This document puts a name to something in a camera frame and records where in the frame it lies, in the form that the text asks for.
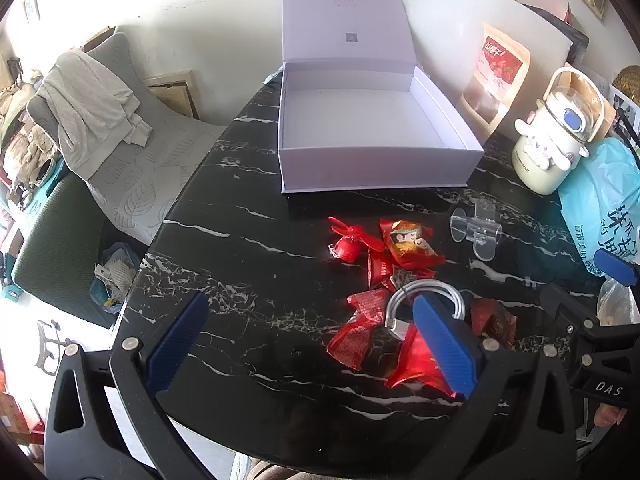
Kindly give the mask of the person's right hand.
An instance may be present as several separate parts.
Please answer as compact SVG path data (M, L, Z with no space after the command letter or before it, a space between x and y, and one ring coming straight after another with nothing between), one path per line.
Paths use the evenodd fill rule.
M616 408L616 406L601 404L596 414L594 414L594 424L599 428L620 426L626 414L626 408Z

